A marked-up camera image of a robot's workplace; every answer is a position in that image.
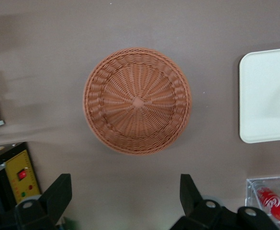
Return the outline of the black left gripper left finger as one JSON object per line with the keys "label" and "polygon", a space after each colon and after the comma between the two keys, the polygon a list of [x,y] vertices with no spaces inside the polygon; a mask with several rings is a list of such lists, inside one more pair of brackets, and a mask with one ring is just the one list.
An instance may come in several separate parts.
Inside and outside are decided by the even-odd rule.
{"label": "black left gripper left finger", "polygon": [[0,213],[0,230],[56,230],[71,198],[71,174],[61,174],[38,199],[30,197]]}

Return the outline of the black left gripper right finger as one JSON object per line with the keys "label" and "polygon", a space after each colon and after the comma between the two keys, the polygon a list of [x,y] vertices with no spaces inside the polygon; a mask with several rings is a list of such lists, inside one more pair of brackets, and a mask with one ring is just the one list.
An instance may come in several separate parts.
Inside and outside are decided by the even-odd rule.
{"label": "black left gripper right finger", "polygon": [[276,230],[278,226],[262,210],[240,207],[230,211],[212,199],[204,199],[189,174],[180,175],[179,198],[184,216],[172,230]]}

